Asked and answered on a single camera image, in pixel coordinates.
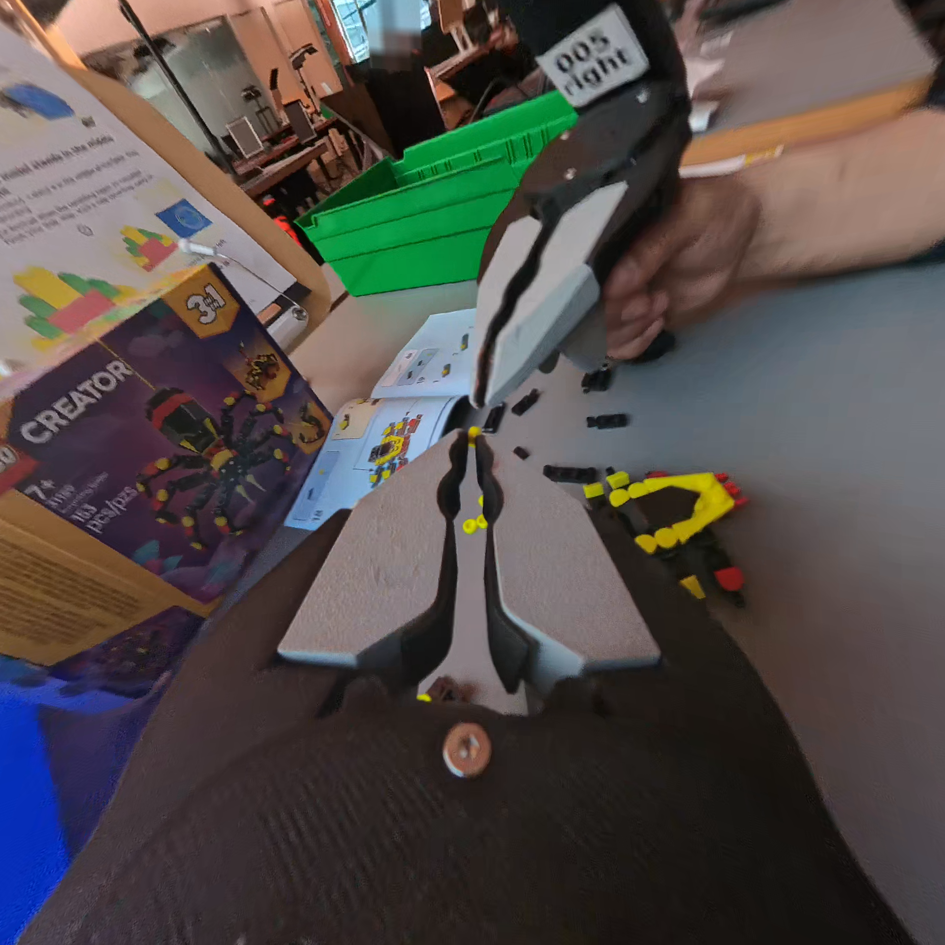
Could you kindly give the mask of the purple lego set box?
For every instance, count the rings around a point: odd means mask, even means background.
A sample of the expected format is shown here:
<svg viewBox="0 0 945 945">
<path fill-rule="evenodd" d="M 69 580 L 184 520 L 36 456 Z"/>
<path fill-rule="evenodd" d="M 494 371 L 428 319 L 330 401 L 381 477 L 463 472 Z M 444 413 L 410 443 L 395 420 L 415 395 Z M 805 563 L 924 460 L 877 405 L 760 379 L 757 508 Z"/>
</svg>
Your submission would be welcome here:
<svg viewBox="0 0 945 945">
<path fill-rule="evenodd" d="M 2 378 L 2 656 L 55 665 L 198 620 L 332 422 L 217 264 Z"/>
</svg>

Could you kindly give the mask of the yellow black red lego model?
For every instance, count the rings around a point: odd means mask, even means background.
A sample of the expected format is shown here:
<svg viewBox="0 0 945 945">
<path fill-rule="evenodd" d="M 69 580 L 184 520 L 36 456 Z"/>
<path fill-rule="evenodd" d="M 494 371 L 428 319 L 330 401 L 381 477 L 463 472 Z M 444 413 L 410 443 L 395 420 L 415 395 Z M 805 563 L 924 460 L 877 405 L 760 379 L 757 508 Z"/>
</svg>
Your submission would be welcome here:
<svg viewBox="0 0 945 945">
<path fill-rule="evenodd" d="M 750 498 L 726 473 L 654 472 L 633 481 L 627 472 L 611 472 L 582 491 L 591 509 L 615 512 L 633 542 L 692 597 L 746 606 L 745 576 L 715 526 Z"/>
</svg>

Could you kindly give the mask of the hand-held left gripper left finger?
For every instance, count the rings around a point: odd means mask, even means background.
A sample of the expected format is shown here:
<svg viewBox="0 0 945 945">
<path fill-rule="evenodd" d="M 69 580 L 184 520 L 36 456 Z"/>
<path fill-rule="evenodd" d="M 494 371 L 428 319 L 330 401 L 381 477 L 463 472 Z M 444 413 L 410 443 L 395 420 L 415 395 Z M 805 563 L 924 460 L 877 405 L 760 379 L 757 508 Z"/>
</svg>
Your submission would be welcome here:
<svg viewBox="0 0 945 945">
<path fill-rule="evenodd" d="M 348 512 L 279 642 L 282 659 L 415 696 L 454 639 L 468 461 L 468 432 L 456 430 Z"/>
</svg>

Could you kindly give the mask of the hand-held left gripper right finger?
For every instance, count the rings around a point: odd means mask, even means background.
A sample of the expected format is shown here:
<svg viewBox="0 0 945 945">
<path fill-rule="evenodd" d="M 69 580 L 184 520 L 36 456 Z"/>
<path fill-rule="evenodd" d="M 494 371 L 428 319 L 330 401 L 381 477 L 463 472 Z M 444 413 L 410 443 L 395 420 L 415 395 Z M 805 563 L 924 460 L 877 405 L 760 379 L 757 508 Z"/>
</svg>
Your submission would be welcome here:
<svg viewBox="0 0 945 945">
<path fill-rule="evenodd" d="M 508 693 L 657 665 L 660 648 L 589 512 L 481 434 L 490 657 Z"/>
</svg>

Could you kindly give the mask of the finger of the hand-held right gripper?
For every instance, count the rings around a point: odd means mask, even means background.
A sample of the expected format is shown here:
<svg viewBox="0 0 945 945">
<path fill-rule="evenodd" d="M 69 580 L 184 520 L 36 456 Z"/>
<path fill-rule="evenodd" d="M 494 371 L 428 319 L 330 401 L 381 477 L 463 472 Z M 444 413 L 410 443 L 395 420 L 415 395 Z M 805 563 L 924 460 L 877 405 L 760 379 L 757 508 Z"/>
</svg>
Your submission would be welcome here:
<svg viewBox="0 0 945 945">
<path fill-rule="evenodd" d="M 507 397 L 591 311 L 600 296 L 593 259 L 629 191 L 609 183 L 586 195 L 548 232 L 535 278 L 499 335 L 490 405 Z"/>
<path fill-rule="evenodd" d="M 499 335 L 532 284 L 547 240 L 548 232 L 538 219 L 528 216 L 513 221 L 479 280 L 473 326 L 476 360 L 470 387 L 470 401 L 476 408 L 485 407 L 490 397 Z"/>
</svg>

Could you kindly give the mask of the red black object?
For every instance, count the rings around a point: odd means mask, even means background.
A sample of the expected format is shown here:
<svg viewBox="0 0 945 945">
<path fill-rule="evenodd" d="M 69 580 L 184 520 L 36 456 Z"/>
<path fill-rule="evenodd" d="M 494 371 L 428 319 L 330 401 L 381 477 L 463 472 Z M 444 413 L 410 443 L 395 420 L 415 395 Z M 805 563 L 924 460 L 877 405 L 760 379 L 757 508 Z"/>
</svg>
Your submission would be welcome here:
<svg viewBox="0 0 945 945">
<path fill-rule="evenodd" d="M 298 246 L 304 249 L 304 242 L 300 238 L 299 228 L 295 225 L 293 220 L 290 219 L 290 207 L 287 206 L 283 197 L 278 194 L 266 193 L 259 197 L 258 203 L 277 227 L 288 234 Z"/>
</svg>

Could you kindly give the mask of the background wooden table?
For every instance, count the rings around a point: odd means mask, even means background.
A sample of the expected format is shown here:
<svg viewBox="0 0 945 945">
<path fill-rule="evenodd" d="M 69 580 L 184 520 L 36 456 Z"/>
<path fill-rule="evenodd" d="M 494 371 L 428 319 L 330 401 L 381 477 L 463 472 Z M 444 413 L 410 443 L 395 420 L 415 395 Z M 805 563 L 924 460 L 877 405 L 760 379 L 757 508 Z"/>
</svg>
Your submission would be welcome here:
<svg viewBox="0 0 945 945">
<path fill-rule="evenodd" d="M 277 185 L 287 182 L 294 175 L 306 172 L 310 164 L 321 161 L 329 150 L 329 141 L 319 141 L 294 156 L 271 163 L 255 176 L 238 183 L 238 186 L 250 197 L 263 195 Z"/>
</svg>

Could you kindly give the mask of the person's right forearm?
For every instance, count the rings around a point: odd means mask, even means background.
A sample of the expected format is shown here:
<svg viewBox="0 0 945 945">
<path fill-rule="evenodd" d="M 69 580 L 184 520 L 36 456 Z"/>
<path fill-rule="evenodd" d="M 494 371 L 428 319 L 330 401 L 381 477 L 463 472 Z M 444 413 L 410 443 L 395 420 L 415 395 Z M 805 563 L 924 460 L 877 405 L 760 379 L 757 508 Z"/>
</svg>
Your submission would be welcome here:
<svg viewBox="0 0 945 945">
<path fill-rule="evenodd" d="M 944 112 L 893 121 L 756 163 L 739 174 L 760 204 L 742 281 L 895 264 L 944 237 Z"/>
</svg>

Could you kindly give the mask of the green plastic bin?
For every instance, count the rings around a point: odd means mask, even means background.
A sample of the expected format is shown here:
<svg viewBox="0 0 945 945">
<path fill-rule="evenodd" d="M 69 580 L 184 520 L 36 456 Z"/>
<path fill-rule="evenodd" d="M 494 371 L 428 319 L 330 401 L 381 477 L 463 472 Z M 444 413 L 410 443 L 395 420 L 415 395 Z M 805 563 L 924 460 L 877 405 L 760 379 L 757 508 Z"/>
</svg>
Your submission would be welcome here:
<svg viewBox="0 0 945 945">
<path fill-rule="evenodd" d="M 522 174 L 576 120 L 560 93 L 544 94 L 408 148 L 392 166 L 394 179 L 402 186 L 431 183 L 485 168 Z"/>
<path fill-rule="evenodd" d="M 473 280 L 529 161 L 417 176 L 383 159 L 296 219 L 355 297 Z"/>
</svg>

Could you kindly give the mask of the scattered black lego plates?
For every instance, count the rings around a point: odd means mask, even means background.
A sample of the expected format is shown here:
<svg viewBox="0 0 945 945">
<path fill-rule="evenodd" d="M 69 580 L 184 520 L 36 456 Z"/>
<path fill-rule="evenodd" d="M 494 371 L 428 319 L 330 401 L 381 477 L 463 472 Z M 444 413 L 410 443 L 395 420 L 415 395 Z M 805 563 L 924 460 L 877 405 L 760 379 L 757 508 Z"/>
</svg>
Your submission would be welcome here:
<svg viewBox="0 0 945 945">
<path fill-rule="evenodd" d="M 612 380 L 612 368 L 607 365 L 594 372 L 587 372 L 582 377 L 581 390 L 584 394 L 606 392 Z M 481 428 L 486 434 L 494 434 L 499 429 L 501 419 L 505 412 L 511 412 L 512 415 L 521 417 L 526 412 L 534 408 L 540 399 L 541 390 L 533 387 L 526 394 L 518 398 L 511 406 L 507 401 L 502 400 L 491 408 L 488 408 L 486 419 Z M 589 416 L 585 419 L 585 425 L 590 430 L 598 432 L 608 432 L 612 430 L 625 429 L 630 424 L 630 416 L 625 412 L 612 412 Z M 542 468 L 542 474 L 556 483 L 567 483 L 581 486 L 590 486 L 597 480 L 596 467 L 578 467 L 561 464 L 545 464 Z"/>
</svg>

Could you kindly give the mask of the person's right hand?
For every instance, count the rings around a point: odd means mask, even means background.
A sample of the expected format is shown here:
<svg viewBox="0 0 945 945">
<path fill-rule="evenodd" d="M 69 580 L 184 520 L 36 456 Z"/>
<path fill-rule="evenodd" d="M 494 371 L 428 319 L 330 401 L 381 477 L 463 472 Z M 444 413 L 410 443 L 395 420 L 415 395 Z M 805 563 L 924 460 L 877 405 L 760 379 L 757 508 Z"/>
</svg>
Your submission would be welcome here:
<svg viewBox="0 0 945 945">
<path fill-rule="evenodd" d="M 610 271 L 602 292 L 608 357 L 642 357 L 662 331 L 707 312 L 739 272 L 761 216 L 736 176 L 684 180 L 672 207 Z"/>
</svg>

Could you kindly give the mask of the lego instruction booklet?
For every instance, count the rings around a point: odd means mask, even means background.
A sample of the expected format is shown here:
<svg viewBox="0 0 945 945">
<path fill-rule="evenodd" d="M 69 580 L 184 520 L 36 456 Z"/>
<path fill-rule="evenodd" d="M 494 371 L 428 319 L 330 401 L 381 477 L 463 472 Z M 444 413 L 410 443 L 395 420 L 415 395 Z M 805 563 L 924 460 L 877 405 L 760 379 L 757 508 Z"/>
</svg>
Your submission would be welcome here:
<svg viewBox="0 0 945 945">
<path fill-rule="evenodd" d="M 432 314 L 374 385 L 335 415 L 284 525 L 317 530 L 408 466 L 467 403 L 475 309 Z"/>
</svg>

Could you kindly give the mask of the blue plastic bin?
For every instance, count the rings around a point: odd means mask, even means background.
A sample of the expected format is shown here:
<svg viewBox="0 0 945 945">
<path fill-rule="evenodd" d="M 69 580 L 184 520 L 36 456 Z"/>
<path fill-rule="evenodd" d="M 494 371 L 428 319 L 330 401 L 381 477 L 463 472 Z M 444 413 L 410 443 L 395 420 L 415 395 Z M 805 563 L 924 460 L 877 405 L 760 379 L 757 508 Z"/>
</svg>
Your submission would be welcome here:
<svg viewBox="0 0 945 945">
<path fill-rule="evenodd" d="M 177 678 L 101 714 L 2 698 L 2 943 L 17 943 L 91 845 L 90 867 L 153 833 L 179 800 Z"/>
</svg>

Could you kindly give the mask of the white framed board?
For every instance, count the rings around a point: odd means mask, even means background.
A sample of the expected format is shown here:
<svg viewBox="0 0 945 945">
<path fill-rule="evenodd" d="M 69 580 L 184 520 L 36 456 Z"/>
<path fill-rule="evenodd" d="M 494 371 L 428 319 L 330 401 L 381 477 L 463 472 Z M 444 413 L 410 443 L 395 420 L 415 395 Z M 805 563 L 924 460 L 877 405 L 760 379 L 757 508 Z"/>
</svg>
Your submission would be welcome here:
<svg viewBox="0 0 945 945">
<path fill-rule="evenodd" d="M 245 115 L 227 122 L 225 128 L 227 140 L 232 143 L 234 152 L 237 152 L 242 159 L 253 159 L 266 152 L 265 143 Z"/>
</svg>

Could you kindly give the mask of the white stand base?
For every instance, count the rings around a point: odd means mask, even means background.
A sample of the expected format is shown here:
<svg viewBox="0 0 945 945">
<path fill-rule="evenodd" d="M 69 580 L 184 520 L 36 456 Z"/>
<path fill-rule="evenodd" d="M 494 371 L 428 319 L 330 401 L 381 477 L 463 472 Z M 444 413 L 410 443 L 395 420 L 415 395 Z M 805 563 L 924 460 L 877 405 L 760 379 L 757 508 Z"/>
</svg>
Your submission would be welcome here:
<svg viewBox="0 0 945 945">
<path fill-rule="evenodd" d="M 257 314 L 267 333 L 285 353 L 292 353 L 309 336 L 314 323 L 301 304 L 274 301 Z"/>
</svg>

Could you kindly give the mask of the black pole lamp stand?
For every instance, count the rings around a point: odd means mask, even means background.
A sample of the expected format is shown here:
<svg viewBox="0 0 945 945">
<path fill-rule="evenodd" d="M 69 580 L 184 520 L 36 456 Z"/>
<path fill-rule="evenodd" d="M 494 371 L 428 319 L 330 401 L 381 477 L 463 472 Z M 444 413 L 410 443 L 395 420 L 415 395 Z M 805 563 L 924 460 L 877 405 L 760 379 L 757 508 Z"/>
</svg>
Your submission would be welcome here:
<svg viewBox="0 0 945 945">
<path fill-rule="evenodd" d="M 124 19 L 130 23 L 142 43 L 148 48 L 148 52 L 150 53 L 153 60 L 157 63 L 169 86 L 174 91 L 177 98 L 183 103 L 186 111 L 190 114 L 194 123 L 207 140 L 209 146 L 212 148 L 214 154 L 214 157 L 212 158 L 213 163 L 219 169 L 224 171 L 231 179 L 234 178 L 233 159 L 231 158 L 230 153 L 223 147 L 219 137 L 214 134 L 210 126 L 200 114 L 191 96 L 186 92 L 183 84 L 180 82 L 177 75 L 167 62 L 164 54 L 161 52 L 157 42 L 150 36 L 148 30 L 146 30 L 129 2 L 118 1 L 117 6 L 119 7 L 119 10 Z"/>
</svg>

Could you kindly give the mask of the flat cardboard box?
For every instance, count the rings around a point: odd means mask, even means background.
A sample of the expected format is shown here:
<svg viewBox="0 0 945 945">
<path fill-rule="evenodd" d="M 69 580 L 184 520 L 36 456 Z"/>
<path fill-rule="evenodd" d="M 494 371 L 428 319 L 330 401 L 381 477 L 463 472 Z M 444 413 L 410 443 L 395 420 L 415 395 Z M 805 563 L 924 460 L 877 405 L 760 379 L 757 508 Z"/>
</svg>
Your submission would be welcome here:
<svg viewBox="0 0 945 945">
<path fill-rule="evenodd" d="M 920 105 L 939 70 L 900 2 L 777 2 L 687 39 L 688 64 L 712 70 L 693 103 L 715 106 L 681 160 L 690 176 L 882 124 Z"/>
</svg>

